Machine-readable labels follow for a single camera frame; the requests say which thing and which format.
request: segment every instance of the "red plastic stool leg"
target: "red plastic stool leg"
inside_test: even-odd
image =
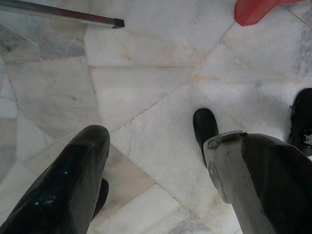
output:
[[[242,26],[258,23],[273,7],[302,0],[237,0],[235,20]]]

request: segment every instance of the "marble floor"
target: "marble floor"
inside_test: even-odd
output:
[[[241,234],[192,115],[286,140],[293,98],[312,87],[311,1],[248,27],[235,0],[28,1],[125,28],[0,12],[0,224],[75,133],[102,124],[110,191],[89,234]]]

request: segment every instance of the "metal pole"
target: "metal pole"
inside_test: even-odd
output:
[[[58,20],[69,20],[80,23],[108,26],[112,28],[124,27],[124,21],[122,19],[96,16],[19,0],[0,0],[0,10],[54,18]]]

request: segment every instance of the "black boot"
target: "black boot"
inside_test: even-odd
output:
[[[205,167],[207,167],[203,146],[206,140],[219,134],[215,116],[206,108],[199,109],[195,111],[193,115],[193,127],[196,140],[201,149]]]
[[[312,88],[301,90],[292,106],[289,144],[306,156],[312,155]]]

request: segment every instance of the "black sneaker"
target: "black sneaker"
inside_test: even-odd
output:
[[[306,156],[312,155],[312,88],[301,90],[292,106],[289,144]]]
[[[199,109],[195,111],[193,115],[193,127],[196,140],[201,149],[205,167],[207,167],[203,146],[206,140],[219,134],[215,116],[206,108]]]

